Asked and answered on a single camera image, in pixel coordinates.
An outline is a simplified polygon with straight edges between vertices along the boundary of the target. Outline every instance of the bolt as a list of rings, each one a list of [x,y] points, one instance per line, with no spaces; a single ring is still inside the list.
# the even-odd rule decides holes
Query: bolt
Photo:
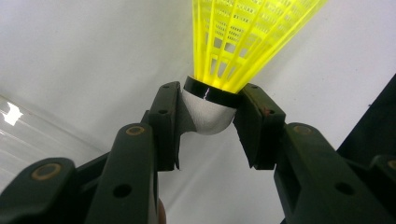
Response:
[[[127,129],[126,133],[129,135],[139,135],[139,134],[143,133],[144,131],[145,131],[145,129],[143,127],[134,126],[134,127]]]
[[[62,170],[61,164],[48,163],[42,165],[32,172],[33,180],[47,180],[55,177]]]

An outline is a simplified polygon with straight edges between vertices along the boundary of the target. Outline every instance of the screw hole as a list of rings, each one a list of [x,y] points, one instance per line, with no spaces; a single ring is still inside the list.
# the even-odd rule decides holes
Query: screw hole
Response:
[[[343,182],[335,184],[335,188],[346,195],[353,195],[355,193],[355,190],[350,185]]]
[[[131,193],[131,191],[132,191],[131,186],[123,184],[114,188],[113,195],[116,198],[125,198]]]

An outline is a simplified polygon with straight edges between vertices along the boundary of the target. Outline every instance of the black band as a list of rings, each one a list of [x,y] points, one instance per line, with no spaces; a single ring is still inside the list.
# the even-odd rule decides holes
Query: black band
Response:
[[[192,77],[187,77],[184,90],[204,100],[231,108],[237,108],[242,100],[241,95],[211,87]]]

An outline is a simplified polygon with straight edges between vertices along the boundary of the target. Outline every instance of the transparent plastic tube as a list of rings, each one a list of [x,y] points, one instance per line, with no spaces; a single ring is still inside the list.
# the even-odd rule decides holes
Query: transparent plastic tube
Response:
[[[0,96],[0,192],[26,166],[65,157],[76,166],[104,152]]]

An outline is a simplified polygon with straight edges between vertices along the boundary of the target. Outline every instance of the white background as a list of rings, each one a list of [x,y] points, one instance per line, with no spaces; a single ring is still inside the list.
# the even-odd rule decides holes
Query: white background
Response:
[[[330,0],[251,82],[338,148],[396,73],[395,11]],[[162,84],[192,73],[191,27],[191,1],[0,0],[0,94],[106,152]],[[273,172],[248,168],[233,126],[183,135],[180,161],[160,174],[168,223],[283,218]]]

